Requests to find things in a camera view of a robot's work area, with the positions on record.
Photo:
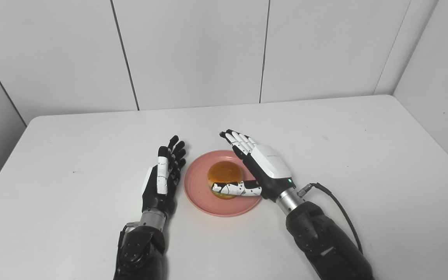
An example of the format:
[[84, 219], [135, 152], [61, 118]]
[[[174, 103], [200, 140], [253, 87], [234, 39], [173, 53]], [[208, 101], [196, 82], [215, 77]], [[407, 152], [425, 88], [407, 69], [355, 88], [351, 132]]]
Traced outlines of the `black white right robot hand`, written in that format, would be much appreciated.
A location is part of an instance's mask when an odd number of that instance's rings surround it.
[[282, 193], [297, 188], [291, 170], [272, 147], [260, 145], [250, 136], [231, 129], [222, 131], [219, 135], [228, 141], [254, 180], [215, 181], [210, 186], [214, 193], [262, 196], [276, 202]]

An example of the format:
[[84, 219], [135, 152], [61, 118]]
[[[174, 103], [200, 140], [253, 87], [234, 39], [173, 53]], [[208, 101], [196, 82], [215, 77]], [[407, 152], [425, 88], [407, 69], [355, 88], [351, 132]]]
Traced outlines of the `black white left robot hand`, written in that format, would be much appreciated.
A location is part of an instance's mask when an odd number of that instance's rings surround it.
[[166, 218], [173, 215], [176, 207], [175, 192], [186, 164], [185, 142], [177, 135], [167, 146], [160, 146], [157, 164], [150, 170], [142, 195], [142, 211], [157, 210]]

